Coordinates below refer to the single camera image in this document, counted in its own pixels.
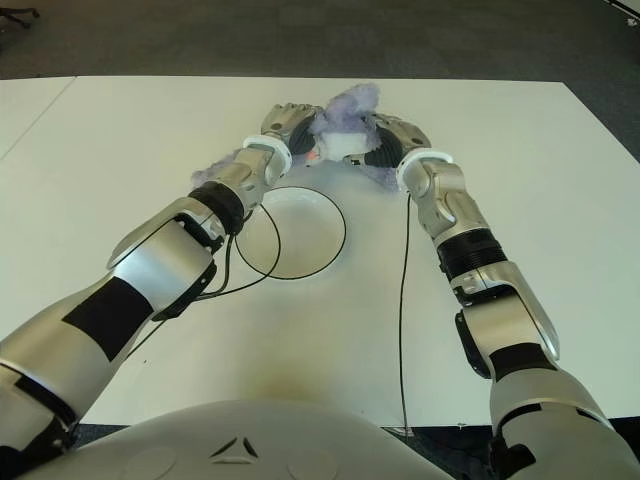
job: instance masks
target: lavender fur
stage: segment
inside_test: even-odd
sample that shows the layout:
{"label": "lavender fur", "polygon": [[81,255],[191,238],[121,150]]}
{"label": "lavender fur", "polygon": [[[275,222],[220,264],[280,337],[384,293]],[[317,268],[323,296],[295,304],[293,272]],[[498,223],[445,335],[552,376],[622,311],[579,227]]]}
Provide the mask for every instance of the lavender fur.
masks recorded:
{"label": "lavender fur", "polygon": [[367,148],[380,146],[372,117],[378,106],[380,90],[374,83],[363,83],[351,87],[332,98],[311,124],[309,131],[322,139],[325,133],[364,133]]}
{"label": "lavender fur", "polygon": [[216,173],[218,173],[222,169],[222,167],[226,167],[231,162],[233,162],[233,159],[236,158],[236,155],[239,151],[240,150],[234,151],[233,153],[224,157],[222,160],[218,160],[217,162],[212,163],[211,166],[205,168],[204,170],[196,170],[195,172],[193,172],[191,174],[191,183],[193,184],[193,188],[198,188],[202,184],[211,180],[216,175]]}

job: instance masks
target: purple plush toy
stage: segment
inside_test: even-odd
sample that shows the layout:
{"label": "purple plush toy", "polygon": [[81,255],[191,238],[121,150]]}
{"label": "purple plush toy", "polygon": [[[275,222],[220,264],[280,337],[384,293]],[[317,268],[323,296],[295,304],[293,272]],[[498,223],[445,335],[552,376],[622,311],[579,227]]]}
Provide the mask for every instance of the purple plush toy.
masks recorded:
{"label": "purple plush toy", "polygon": [[[316,146],[306,155],[294,157],[294,166],[314,166],[325,160],[341,162],[348,155],[367,153],[380,146],[373,118],[380,90],[374,83],[364,83],[332,98],[309,127],[316,139]],[[191,181],[199,187],[212,178],[221,168],[233,161],[237,151],[205,170],[193,173]],[[395,170],[370,166],[358,167],[362,173],[382,185],[397,191]]]}

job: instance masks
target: black band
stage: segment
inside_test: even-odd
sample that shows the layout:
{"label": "black band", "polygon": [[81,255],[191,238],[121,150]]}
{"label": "black band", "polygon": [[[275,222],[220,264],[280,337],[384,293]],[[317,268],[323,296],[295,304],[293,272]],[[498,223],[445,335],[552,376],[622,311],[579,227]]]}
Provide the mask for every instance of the black band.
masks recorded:
{"label": "black band", "polygon": [[476,268],[507,260],[491,230],[469,230],[445,240],[438,246],[440,268],[447,278],[462,275]]}
{"label": "black band", "polygon": [[496,372],[496,382],[510,373],[530,368],[557,370],[537,343],[518,343],[496,350],[489,355]]}
{"label": "black band", "polygon": [[220,219],[227,234],[240,233],[244,224],[244,208],[238,196],[229,187],[222,183],[206,182],[189,196],[209,207]]}
{"label": "black band", "polygon": [[152,312],[144,296],[124,280],[113,277],[62,321],[93,338],[111,361]]}

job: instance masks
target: robot forearm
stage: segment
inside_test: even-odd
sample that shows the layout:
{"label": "robot forearm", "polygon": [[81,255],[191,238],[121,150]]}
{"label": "robot forearm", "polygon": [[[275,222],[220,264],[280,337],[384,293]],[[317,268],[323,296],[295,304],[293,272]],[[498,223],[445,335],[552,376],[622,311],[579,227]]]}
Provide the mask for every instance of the robot forearm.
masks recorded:
{"label": "robot forearm", "polygon": [[242,229],[291,165],[276,135],[249,137],[244,147],[210,181],[128,234],[101,280],[0,343],[0,478],[7,462],[24,464],[20,470],[64,451],[144,325],[178,316],[211,282],[225,237]]}
{"label": "robot forearm", "polygon": [[467,359],[493,380],[492,464],[500,478],[638,478],[631,449],[558,366],[555,329],[467,193],[460,168],[446,154],[416,149],[397,178],[462,305],[455,323]]}

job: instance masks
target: white bowl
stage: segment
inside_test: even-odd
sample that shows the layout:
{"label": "white bowl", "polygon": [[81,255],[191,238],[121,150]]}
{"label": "white bowl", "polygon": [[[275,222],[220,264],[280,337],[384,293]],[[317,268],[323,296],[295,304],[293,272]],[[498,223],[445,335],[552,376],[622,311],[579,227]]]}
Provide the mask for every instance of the white bowl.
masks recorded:
{"label": "white bowl", "polygon": [[[293,280],[308,277],[333,262],[344,245],[346,224],[342,212],[328,197],[302,187],[276,188],[262,204],[280,233],[281,252],[271,277]],[[236,237],[238,252],[263,275],[276,260],[276,231],[262,208],[256,208]]]}

